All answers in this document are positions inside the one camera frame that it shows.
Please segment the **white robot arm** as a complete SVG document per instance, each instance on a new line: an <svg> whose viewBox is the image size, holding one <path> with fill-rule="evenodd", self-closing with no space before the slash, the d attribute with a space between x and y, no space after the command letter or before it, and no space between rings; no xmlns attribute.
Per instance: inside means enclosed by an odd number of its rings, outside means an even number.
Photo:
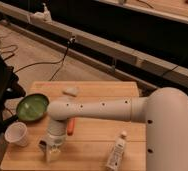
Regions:
<svg viewBox="0 0 188 171"><path fill-rule="evenodd" d="M47 107L46 142L61 146L66 121L74 117L146 124L146 171L188 171L188 96L171 87L147 97L77 103L55 100Z"/></svg>

